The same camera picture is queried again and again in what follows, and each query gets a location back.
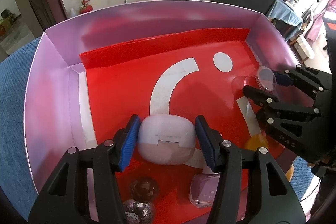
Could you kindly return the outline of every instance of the glass ball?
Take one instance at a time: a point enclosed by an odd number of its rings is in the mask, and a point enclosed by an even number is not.
[[[153,222],[155,208],[151,202],[129,199],[123,205],[128,223],[150,224]]]
[[[136,201],[150,202],[153,201],[158,194],[159,185],[150,177],[137,179],[131,184],[131,195]]]

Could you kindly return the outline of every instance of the pink box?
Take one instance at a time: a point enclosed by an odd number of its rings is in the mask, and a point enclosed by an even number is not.
[[[204,28],[251,29],[247,43],[260,64],[280,71],[299,64],[263,14],[206,1],[159,0],[118,5],[47,29],[33,59],[24,109],[26,155],[37,191],[69,147],[83,150],[96,145],[80,53],[132,39]],[[290,97],[281,87],[277,92],[285,101],[312,104],[296,88]]]

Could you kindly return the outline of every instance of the red paper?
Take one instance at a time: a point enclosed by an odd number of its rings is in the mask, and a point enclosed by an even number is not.
[[[250,137],[236,100],[246,76],[255,75],[259,64],[245,42],[247,29],[204,29],[139,39],[100,48],[80,55],[86,68],[90,109],[98,143],[124,128],[132,114],[144,119],[150,114],[153,89],[161,75],[183,60],[194,59],[199,70],[183,77],[175,86],[169,113],[194,122],[204,115],[209,126],[239,147]],[[223,72],[214,64],[215,54],[227,54],[232,70]],[[277,157],[283,150],[270,142]],[[154,224],[180,224],[210,211],[189,201],[191,179],[201,169],[187,165],[149,163],[135,149],[129,167],[117,174],[123,201],[130,198],[130,183],[150,176],[160,187],[154,200]],[[242,187],[247,186],[243,173]]]

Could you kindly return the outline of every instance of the screw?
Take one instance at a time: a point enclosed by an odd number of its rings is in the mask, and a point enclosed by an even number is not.
[[[114,141],[112,141],[112,140],[106,140],[106,141],[104,142],[104,145],[105,145],[105,146],[112,146],[112,145],[114,145]]]
[[[266,147],[261,147],[261,148],[259,148],[259,152],[260,152],[261,154],[267,154],[268,150],[267,150]]]
[[[75,154],[77,152],[77,148],[76,147],[70,147],[69,149],[68,149],[68,153],[69,154]]]
[[[222,141],[222,145],[225,146],[225,147],[230,147],[232,145],[232,143],[230,141]]]

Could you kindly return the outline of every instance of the blue tablecloth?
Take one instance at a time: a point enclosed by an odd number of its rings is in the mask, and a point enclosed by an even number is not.
[[[293,31],[285,37],[286,40],[294,36],[295,33],[301,29],[303,23],[303,19],[299,17],[283,0],[277,0],[270,8],[266,16],[271,19],[282,20],[283,22],[295,27]]]

